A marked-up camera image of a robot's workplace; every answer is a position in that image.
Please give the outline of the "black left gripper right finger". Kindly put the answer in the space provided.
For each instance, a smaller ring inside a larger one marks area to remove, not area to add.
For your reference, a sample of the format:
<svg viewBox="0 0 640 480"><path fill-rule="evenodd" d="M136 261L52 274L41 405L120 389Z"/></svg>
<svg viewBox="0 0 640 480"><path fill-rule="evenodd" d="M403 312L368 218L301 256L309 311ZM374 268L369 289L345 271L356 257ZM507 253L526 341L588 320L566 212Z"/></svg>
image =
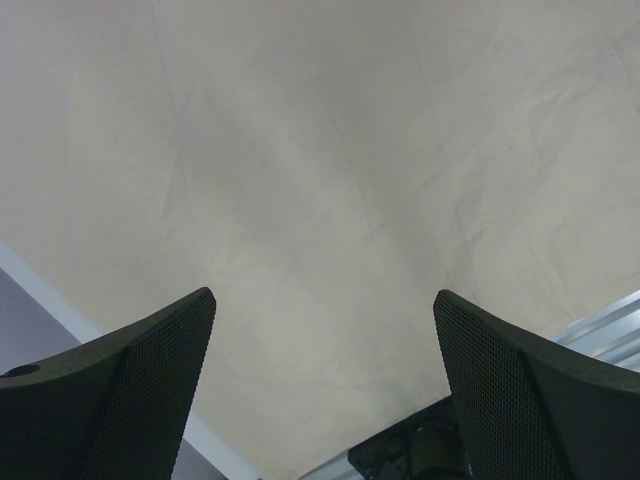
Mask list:
<svg viewBox="0 0 640 480"><path fill-rule="evenodd" d="M639 375L449 291L433 314L476 479L636 479Z"/></svg>

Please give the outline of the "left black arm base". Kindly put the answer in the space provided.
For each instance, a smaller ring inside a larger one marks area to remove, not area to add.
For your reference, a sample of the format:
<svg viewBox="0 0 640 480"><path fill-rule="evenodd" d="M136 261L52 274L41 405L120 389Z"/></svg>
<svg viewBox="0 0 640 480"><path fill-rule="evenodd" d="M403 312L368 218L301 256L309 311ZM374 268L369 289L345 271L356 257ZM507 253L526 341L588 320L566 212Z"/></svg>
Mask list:
<svg viewBox="0 0 640 480"><path fill-rule="evenodd" d="M347 458L366 479L472 477L449 396L351 448Z"/></svg>

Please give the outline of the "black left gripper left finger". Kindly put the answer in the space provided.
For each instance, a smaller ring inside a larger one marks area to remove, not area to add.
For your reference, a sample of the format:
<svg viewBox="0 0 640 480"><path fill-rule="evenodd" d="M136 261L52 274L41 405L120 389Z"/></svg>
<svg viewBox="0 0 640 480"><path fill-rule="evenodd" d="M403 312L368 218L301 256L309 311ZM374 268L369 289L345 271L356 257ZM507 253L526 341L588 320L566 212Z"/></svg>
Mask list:
<svg viewBox="0 0 640 480"><path fill-rule="evenodd" d="M1 377L4 479L171 477L214 324L202 287Z"/></svg>

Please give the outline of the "beige cloth mat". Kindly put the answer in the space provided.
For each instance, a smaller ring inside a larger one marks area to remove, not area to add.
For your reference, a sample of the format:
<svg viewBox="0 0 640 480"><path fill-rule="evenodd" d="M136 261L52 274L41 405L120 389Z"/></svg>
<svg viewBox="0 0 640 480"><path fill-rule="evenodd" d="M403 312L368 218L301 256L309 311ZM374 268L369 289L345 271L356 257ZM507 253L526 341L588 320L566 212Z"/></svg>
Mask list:
<svg viewBox="0 0 640 480"><path fill-rule="evenodd" d="M1 238L115 330L218 302L195 410L297 479L448 393L449 289L639 287L635 1L5 1Z"/></svg>

